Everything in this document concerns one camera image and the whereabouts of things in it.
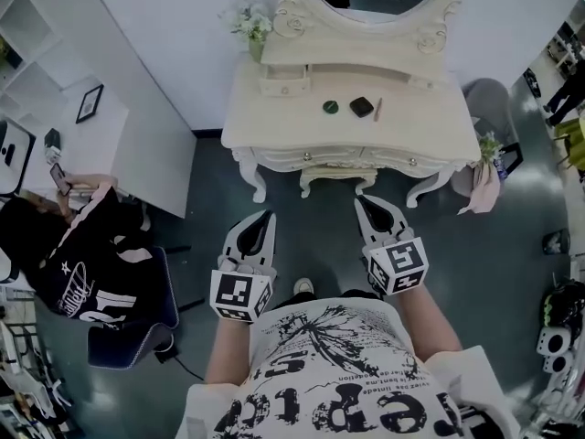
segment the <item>green vase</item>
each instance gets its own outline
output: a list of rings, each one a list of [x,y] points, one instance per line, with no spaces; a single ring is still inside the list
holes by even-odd
[[[256,63],[260,63],[262,58],[262,51],[264,50],[264,43],[256,39],[250,39],[248,41],[248,49],[250,51],[250,55],[252,55],[252,59]]]

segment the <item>pink cloth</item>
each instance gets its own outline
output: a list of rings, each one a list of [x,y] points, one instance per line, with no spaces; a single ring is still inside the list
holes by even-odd
[[[471,210],[473,213],[487,213],[500,195],[500,177],[494,163],[482,162],[473,169],[473,190],[469,205],[459,210],[458,215]]]

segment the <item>cable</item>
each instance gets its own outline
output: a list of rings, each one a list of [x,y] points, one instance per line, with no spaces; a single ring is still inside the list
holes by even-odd
[[[174,359],[176,362],[178,362],[178,363],[181,365],[181,367],[182,367],[184,370],[186,370],[186,371],[187,371],[189,374],[191,374],[192,376],[194,376],[194,377],[197,377],[199,380],[201,380],[201,381],[205,382],[205,379],[203,379],[203,378],[202,378],[202,377],[200,377],[200,376],[197,376],[197,375],[196,375],[196,373],[195,373],[195,372],[193,372],[191,369],[189,369],[189,368],[188,368],[188,367],[187,367],[185,364],[183,364],[183,363],[181,362],[181,359],[179,359],[177,356],[173,357],[173,359]]]

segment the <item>seated person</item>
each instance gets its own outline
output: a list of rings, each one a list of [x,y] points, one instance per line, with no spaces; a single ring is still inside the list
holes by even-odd
[[[395,301],[406,330],[377,295],[319,300],[303,278],[253,325],[219,319],[176,438],[516,439],[481,348],[463,351],[426,287]]]
[[[158,266],[138,232],[142,211],[118,201],[113,177],[66,180],[95,188],[90,203],[76,215],[58,193],[57,216],[12,198],[0,210],[0,248],[57,314],[106,324],[144,318],[160,285],[149,284]]]

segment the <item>white t-shirt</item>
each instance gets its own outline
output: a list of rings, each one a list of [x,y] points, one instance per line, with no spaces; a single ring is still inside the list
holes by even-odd
[[[191,387],[176,437],[456,438],[470,406],[516,439],[481,348],[423,364],[391,305],[322,299],[263,314],[251,328],[249,377]]]

